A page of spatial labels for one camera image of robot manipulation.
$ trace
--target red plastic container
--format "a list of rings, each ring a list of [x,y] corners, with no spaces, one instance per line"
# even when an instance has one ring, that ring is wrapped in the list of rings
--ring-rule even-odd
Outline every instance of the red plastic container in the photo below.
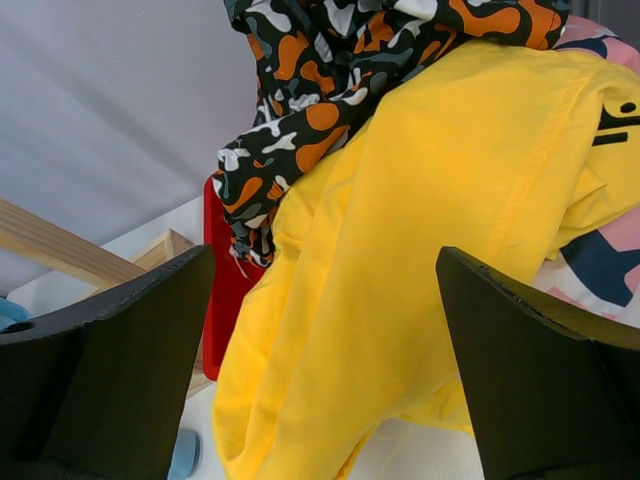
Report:
[[[264,270],[242,262],[242,274],[229,253],[231,227],[224,221],[220,199],[213,191],[211,178],[204,185],[204,241],[211,245],[216,257],[216,273],[211,300],[204,324],[204,373],[211,380],[218,379],[224,352],[233,333],[242,299],[260,280]]]

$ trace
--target light blue object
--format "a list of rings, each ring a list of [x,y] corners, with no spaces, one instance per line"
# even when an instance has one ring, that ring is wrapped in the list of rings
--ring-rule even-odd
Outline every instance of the light blue object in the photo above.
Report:
[[[26,322],[30,318],[31,314],[26,308],[0,297],[0,330],[14,323]]]
[[[185,480],[193,474],[200,459],[200,443],[200,436],[196,432],[178,431],[167,480]]]

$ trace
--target wooden plank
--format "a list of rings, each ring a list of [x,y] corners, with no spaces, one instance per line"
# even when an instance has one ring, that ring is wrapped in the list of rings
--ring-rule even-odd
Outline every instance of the wooden plank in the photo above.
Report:
[[[163,263],[171,260],[176,255],[190,250],[191,248],[193,248],[193,246],[194,243],[191,240],[183,237],[174,230],[168,230],[158,238],[156,238],[153,242],[151,242],[135,257],[133,257],[131,262],[134,265],[142,268],[144,271],[153,270],[154,268],[159,267]],[[82,300],[88,297],[92,297],[93,295],[97,295],[98,293],[102,293],[109,288],[111,287],[94,288],[86,296],[84,296]]]
[[[193,397],[196,393],[201,392],[212,383],[213,382],[209,380],[204,373],[194,369],[191,374],[189,389],[187,390],[187,398]]]
[[[128,282],[145,270],[0,199],[0,248],[98,287]]]

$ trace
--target black and orange patterned cloth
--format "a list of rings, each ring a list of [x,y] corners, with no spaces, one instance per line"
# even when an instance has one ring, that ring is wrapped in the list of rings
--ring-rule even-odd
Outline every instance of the black and orange patterned cloth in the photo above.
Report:
[[[258,103],[254,127],[218,152],[213,183],[233,230],[233,253],[265,268],[282,197],[354,135],[385,92],[469,38],[551,48],[569,15],[567,0],[225,0],[225,6],[256,57]]]

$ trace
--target yellow fabric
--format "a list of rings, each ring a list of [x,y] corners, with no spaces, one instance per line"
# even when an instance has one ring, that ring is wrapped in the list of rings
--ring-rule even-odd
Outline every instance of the yellow fabric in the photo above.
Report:
[[[640,203],[640,132],[591,146],[602,103],[620,115],[629,101],[640,81],[623,67],[480,42],[387,95],[280,207],[277,258],[218,383],[228,478],[346,478],[391,417],[470,432],[437,254],[456,245],[530,282]]]

